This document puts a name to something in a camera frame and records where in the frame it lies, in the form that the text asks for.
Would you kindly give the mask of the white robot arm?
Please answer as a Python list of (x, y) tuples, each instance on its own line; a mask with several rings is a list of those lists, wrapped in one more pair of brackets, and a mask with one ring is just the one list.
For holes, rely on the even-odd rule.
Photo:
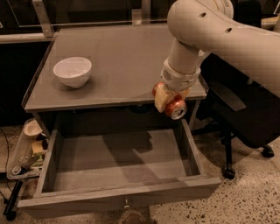
[(235, 22), (229, 0), (177, 0), (167, 25), (174, 40), (154, 88), (159, 112), (175, 96), (186, 98), (210, 53), (280, 96), (280, 33)]

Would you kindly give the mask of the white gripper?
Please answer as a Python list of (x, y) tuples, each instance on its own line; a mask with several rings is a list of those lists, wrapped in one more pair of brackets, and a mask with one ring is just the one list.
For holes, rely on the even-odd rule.
[(199, 68), (190, 73), (177, 72), (169, 65), (168, 59), (166, 59), (160, 74), (164, 84), (157, 84), (154, 87), (154, 102), (157, 110), (162, 113), (165, 110), (165, 106), (174, 99), (176, 92), (180, 91), (179, 96), (185, 99), (191, 90), (190, 87), (195, 84), (199, 75)]

